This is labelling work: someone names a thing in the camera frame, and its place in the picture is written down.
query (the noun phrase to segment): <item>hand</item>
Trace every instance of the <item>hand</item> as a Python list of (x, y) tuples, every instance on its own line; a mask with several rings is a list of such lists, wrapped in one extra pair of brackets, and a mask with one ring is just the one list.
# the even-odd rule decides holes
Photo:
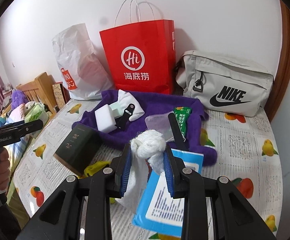
[(9, 161), (9, 153), (5, 148), (0, 153), (0, 190), (5, 190), (10, 181), (10, 161)]

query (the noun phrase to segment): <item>wooden headboard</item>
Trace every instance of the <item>wooden headboard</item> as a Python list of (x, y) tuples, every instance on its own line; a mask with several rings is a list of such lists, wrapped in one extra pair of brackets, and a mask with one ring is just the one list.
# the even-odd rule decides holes
[(57, 103), (54, 97), (51, 80), (46, 72), (37, 76), (31, 82), (24, 85), (18, 85), (16, 89), (23, 91), (29, 101), (47, 104), (53, 116), (56, 114), (54, 107)]

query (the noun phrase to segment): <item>wooden door frame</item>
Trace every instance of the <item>wooden door frame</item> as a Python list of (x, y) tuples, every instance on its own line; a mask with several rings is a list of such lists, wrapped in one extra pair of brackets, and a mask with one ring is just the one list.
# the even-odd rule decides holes
[(290, 10), (280, 0), (282, 18), (282, 47), (277, 74), (267, 103), (264, 107), (269, 122), (275, 116), (290, 80)]

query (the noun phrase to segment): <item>gray bag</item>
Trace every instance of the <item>gray bag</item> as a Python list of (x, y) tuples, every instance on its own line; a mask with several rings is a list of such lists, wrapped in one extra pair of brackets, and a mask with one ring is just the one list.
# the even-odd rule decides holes
[(185, 67), (184, 96), (211, 110), (254, 116), (273, 83), (265, 67), (228, 55), (190, 50), (179, 64)]

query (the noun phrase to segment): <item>plush toy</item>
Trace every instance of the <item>plush toy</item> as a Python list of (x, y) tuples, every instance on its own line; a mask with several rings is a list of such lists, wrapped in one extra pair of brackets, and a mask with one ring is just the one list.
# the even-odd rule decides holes
[(25, 104), (25, 107), (24, 107), (24, 114), (25, 114), (25, 116), (32, 109), (32, 107), (34, 105), (35, 105), (35, 102), (34, 101), (30, 101), (30, 102), (28, 102), (28, 103)]
[(12, 92), (12, 106), (11, 109), (14, 110), (21, 104), (28, 103), (28, 99), (23, 91), (21, 90), (15, 90)]

